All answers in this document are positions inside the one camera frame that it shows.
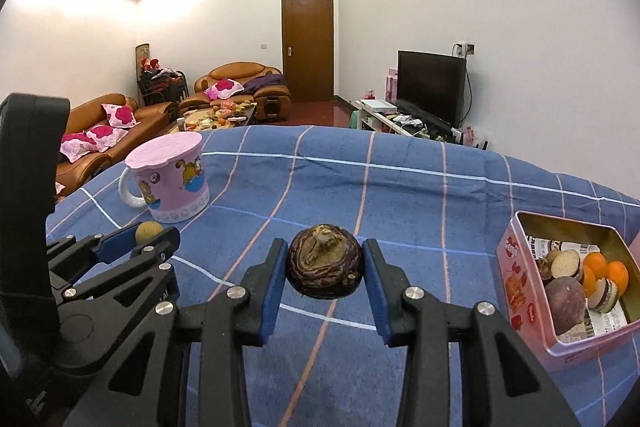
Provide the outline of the purple round fruit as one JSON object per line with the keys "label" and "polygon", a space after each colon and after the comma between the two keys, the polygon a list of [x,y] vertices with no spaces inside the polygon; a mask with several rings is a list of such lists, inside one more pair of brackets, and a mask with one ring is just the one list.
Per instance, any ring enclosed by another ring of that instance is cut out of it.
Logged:
{"label": "purple round fruit", "polygon": [[546,286],[546,296],[556,335],[563,335],[584,321],[586,295],[573,277],[559,277]]}

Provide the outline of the long brown leather sofa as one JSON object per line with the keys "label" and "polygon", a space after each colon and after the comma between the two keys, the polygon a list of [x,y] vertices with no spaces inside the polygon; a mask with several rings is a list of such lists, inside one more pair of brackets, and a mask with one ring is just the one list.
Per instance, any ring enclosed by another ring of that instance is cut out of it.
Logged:
{"label": "long brown leather sofa", "polygon": [[[127,105],[138,124],[131,129],[107,124],[103,104]],[[139,107],[120,93],[101,95],[70,111],[58,153],[56,194],[64,197],[100,171],[117,164],[137,146],[162,134],[176,117],[176,104],[158,103]]]}

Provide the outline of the black television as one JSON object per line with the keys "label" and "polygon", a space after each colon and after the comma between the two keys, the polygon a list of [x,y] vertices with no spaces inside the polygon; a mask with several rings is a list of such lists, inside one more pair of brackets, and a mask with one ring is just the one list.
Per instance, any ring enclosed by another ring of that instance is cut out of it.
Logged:
{"label": "black television", "polygon": [[410,103],[450,127],[458,127],[462,119],[465,78],[464,58],[399,51],[396,100]]}

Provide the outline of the orange mandarin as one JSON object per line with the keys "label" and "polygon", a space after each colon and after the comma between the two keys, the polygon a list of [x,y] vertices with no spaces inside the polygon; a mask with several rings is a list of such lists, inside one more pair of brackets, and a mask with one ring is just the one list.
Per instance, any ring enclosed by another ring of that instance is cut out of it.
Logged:
{"label": "orange mandarin", "polygon": [[615,260],[606,265],[606,280],[610,289],[616,288],[617,297],[622,297],[629,284],[629,272],[623,262]]}
{"label": "orange mandarin", "polygon": [[608,262],[600,251],[593,251],[588,254],[582,263],[588,267],[597,280],[603,279],[608,275]]}

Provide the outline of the brown wooden door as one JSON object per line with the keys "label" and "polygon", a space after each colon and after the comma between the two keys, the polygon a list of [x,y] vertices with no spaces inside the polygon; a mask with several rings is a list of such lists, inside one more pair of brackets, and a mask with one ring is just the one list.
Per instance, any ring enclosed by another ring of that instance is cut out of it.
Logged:
{"label": "brown wooden door", "polygon": [[281,0],[283,72],[295,103],[334,95],[334,0]]}

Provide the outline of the blue plaid tablecloth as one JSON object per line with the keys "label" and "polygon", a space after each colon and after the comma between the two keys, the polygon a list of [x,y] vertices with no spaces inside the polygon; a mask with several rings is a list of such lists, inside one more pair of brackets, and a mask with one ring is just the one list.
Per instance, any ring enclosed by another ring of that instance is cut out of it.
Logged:
{"label": "blue plaid tablecloth", "polygon": [[[375,239],[440,299],[503,303],[499,239],[514,212],[639,228],[637,199],[486,150],[329,127],[207,132],[208,208],[182,222],[182,307],[241,280],[275,239],[329,223]],[[266,347],[245,353],[259,426],[390,426],[404,354],[375,332],[364,291],[336,306],[287,289]]]}

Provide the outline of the pink cartoon mug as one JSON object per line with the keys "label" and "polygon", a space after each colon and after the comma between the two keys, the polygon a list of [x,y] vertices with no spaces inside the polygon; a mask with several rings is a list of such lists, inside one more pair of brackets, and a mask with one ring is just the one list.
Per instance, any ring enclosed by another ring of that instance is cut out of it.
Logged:
{"label": "pink cartoon mug", "polygon": [[168,133],[139,145],[124,160],[120,199],[149,210],[165,225],[195,217],[209,203],[202,146],[203,135],[195,131]]}

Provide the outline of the pink tin box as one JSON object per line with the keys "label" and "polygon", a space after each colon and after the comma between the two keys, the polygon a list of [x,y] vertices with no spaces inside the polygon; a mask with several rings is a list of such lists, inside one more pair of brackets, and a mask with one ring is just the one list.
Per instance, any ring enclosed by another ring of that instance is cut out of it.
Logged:
{"label": "pink tin box", "polygon": [[639,332],[639,241],[608,225],[519,211],[497,251],[513,329],[550,371]]}

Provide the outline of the pink floral cushion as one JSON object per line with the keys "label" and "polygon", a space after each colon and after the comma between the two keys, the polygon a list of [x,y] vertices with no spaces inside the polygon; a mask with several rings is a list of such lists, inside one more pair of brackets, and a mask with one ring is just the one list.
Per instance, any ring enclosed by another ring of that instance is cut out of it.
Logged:
{"label": "pink floral cushion", "polygon": [[134,111],[127,105],[103,104],[107,124],[113,128],[131,129],[137,126]]}

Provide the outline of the black shelf rack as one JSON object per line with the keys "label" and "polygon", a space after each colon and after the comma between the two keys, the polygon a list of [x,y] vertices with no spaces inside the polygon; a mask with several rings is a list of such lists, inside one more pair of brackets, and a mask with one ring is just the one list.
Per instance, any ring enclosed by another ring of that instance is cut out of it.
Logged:
{"label": "black shelf rack", "polygon": [[137,85],[143,106],[163,102],[178,104],[190,94],[183,72],[170,68],[144,70]]}

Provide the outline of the white tv stand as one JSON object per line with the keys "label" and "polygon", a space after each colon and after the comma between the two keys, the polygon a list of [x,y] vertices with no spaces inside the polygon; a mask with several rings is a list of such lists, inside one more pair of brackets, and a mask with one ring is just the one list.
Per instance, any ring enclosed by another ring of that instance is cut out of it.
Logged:
{"label": "white tv stand", "polygon": [[461,144],[462,132],[451,127],[439,127],[437,124],[413,117],[396,114],[396,106],[377,100],[365,98],[352,102],[352,127],[358,130],[393,133],[406,138],[421,138],[438,142]]}

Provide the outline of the wooden coffee table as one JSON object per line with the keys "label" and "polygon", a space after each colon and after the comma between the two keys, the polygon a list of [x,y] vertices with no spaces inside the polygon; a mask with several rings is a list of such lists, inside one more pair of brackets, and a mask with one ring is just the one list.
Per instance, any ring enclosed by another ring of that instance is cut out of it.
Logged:
{"label": "wooden coffee table", "polygon": [[209,107],[190,109],[180,116],[167,132],[214,131],[245,127],[252,121],[256,107],[255,102],[242,102],[235,103],[233,106],[214,104]]}

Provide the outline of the small yellow-green fruit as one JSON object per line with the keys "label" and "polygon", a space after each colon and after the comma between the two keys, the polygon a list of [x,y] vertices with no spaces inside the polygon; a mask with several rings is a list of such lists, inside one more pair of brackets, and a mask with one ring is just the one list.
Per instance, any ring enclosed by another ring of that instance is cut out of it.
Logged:
{"label": "small yellow-green fruit", "polygon": [[164,227],[156,221],[144,221],[136,228],[134,239],[138,246],[148,243],[153,237],[160,234]]}

